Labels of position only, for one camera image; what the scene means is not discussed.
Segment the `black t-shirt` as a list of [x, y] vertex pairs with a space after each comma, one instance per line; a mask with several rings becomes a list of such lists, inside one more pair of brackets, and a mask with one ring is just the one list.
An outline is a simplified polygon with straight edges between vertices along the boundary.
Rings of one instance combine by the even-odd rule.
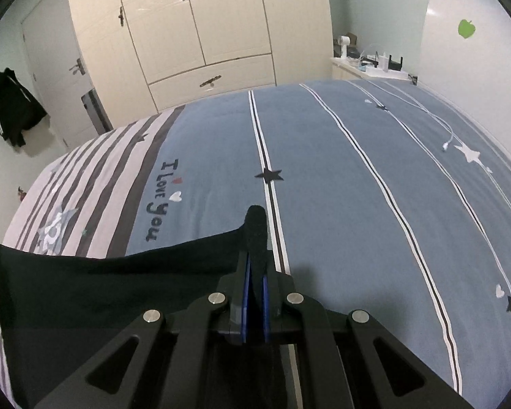
[[216, 236], [117, 259], [36, 255], [0, 245], [0, 326], [13, 399], [33, 408], [144, 312], [183, 311], [236, 271], [265, 259], [267, 215]]

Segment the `silver suitcase on floor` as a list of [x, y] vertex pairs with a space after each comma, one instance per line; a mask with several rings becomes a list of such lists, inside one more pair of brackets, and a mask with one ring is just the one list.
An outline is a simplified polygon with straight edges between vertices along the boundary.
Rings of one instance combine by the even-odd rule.
[[98, 135], [113, 130], [113, 126], [101, 104], [95, 88], [87, 91], [87, 93], [81, 97], [81, 101]]

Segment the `white nightstand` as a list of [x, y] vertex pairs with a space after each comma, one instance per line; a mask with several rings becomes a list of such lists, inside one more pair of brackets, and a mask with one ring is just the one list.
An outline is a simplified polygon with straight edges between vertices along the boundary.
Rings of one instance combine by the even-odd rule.
[[400, 81], [412, 82], [412, 78], [405, 71], [382, 70], [378, 67], [365, 66], [360, 69], [357, 66], [358, 61], [350, 58], [332, 57], [331, 75], [333, 79], [352, 80], [352, 79], [368, 79], [368, 78], [385, 78]]

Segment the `white room door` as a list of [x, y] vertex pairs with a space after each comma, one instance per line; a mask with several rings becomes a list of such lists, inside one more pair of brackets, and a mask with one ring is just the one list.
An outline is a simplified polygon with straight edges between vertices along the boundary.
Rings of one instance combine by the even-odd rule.
[[97, 138], [81, 97], [93, 89], [81, 56], [68, 0], [41, 0], [22, 22], [36, 90], [50, 124], [73, 149]]

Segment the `cream wardrobe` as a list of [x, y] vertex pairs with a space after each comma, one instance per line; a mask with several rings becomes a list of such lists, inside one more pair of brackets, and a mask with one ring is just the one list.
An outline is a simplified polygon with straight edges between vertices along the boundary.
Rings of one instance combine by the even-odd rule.
[[204, 97], [330, 75], [329, 0], [68, 0], [113, 126]]

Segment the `small white desk fan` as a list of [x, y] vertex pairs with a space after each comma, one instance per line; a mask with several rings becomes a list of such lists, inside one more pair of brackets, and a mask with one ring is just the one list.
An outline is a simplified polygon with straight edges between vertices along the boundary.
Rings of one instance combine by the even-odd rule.
[[351, 45], [351, 38], [347, 35], [341, 35], [338, 38], [338, 46], [341, 47], [341, 59], [348, 57], [348, 47]]

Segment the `white headboard with apple stickers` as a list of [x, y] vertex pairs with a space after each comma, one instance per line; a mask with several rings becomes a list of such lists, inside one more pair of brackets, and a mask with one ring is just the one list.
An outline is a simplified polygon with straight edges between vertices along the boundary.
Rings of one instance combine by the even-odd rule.
[[497, 0], [429, 0], [418, 81], [511, 160], [511, 18]]

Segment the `black jacket hanging on wall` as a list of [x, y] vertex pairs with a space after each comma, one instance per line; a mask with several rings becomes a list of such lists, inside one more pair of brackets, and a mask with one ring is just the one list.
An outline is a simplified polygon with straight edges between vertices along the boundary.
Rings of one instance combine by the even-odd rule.
[[47, 112], [12, 69], [0, 72], [0, 136], [13, 147], [26, 144], [23, 132], [37, 126]]

